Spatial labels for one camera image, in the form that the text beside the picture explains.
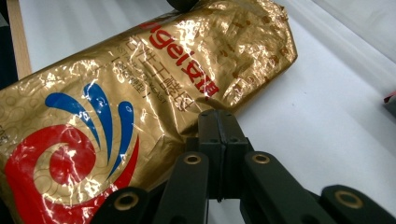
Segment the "black metal bracket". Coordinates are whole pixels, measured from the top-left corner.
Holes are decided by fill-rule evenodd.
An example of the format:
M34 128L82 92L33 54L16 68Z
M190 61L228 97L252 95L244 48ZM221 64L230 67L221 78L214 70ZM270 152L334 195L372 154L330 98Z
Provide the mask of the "black metal bracket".
M201 113L198 127L198 137L187 140L166 187L116 191L92 223L203 224L209 199L240 199L248 224L396 223L355 189L331 186L320 197L310 193L273 155L254 151L227 111Z

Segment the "crinkled foil packaging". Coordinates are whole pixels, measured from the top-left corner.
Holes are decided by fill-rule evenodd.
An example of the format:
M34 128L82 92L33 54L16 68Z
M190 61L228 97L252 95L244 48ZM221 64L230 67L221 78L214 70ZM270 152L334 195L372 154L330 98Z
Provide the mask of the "crinkled foil packaging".
M235 112L297 58L268 0L202 0L0 91L0 193L19 223L86 223L169 176L197 117Z

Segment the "red swirl logo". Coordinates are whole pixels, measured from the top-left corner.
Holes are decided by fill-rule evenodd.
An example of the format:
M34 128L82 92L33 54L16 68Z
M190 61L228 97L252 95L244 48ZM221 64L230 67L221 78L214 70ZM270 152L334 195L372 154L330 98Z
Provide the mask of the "red swirl logo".
M120 176L113 183L109 182L113 172L124 161L125 153L132 138L132 105L128 102L122 102L119 105L120 115L127 119L121 121L120 149L115 160L113 160L114 164L110 165L112 121L107 119L111 118L111 114L107 114L106 117L106 113L110 111L108 101L98 85L87 85L84 93L86 99L96 109L96 113L100 114L103 127L107 128L107 130L104 130L107 142L106 151L108 152L107 166L109 166L111 171L107 175L106 183L97 183L90 175L96 163L97 155L95 147L84 132L70 124L54 125L38 130L18 144L9 157L5 168L7 182L12 189L19 215L25 223L89 222L106 197L117 189L127 187L132 178L137 163L138 136L134 143L131 159L123 168ZM87 126L89 124L93 125L90 122L91 118L83 110L83 107L79 104L76 107L76 102L71 100L73 98L70 96L58 92L47 98L46 105L65 110L75 116L80 115L80 118L84 119L83 122ZM89 130L95 131L96 129L91 126ZM96 141L100 140L98 135L95 136L95 139ZM51 181L60 186L58 188L66 187L70 191L83 191L92 186L92 184L96 184L103 190L97 191L90 199L81 200L80 202L74 200L71 203L62 203L62 200L57 201L54 198L61 196L54 196L50 195L50 193L42 192L42 190L40 191L35 183L36 167L43 160L42 158L47 156L48 152L50 156L47 158L49 165L46 172L48 172Z

